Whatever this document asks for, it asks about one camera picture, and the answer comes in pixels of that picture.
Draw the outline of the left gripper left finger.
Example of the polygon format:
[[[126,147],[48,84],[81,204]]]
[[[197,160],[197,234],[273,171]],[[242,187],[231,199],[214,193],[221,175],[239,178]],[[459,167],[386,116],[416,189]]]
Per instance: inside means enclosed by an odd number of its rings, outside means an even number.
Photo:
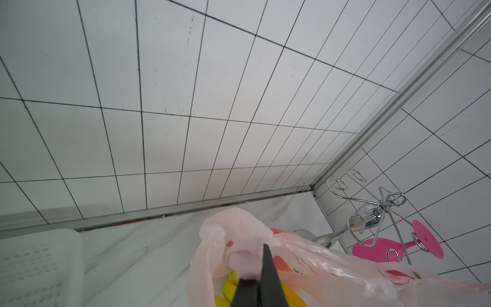
[[[231,307],[261,307],[260,283],[256,280],[239,280]]]

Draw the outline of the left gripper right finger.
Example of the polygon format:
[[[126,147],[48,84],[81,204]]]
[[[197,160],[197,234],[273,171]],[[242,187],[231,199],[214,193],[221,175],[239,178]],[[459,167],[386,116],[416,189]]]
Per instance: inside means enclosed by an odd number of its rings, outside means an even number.
[[[262,274],[259,282],[259,306],[288,307],[280,278],[267,244],[263,245]]]

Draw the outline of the yellow banana bunch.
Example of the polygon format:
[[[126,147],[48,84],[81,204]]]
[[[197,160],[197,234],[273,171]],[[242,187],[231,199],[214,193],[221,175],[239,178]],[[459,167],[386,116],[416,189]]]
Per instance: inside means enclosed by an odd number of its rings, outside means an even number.
[[[237,277],[237,274],[235,273],[235,271],[231,271],[229,273],[228,280],[222,286],[222,297],[218,295],[214,296],[216,307],[231,306],[238,285],[239,279]],[[283,288],[283,292],[285,294],[285,298],[289,307],[306,307],[305,302],[286,284],[281,282],[281,286]]]

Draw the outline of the pink plastic bag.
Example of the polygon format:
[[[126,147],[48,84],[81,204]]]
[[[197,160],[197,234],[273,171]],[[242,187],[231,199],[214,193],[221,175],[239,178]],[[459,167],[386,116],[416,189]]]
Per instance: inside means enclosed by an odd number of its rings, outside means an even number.
[[[323,248],[269,228],[248,211],[231,208],[205,220],[191,261],[189,306],[215,306],[215,286],[238,280],[266,284],[264,246],[280,289],[306,294],[312,306],[464,306],[490,285],[452,280],[396,262],[376,263]]]

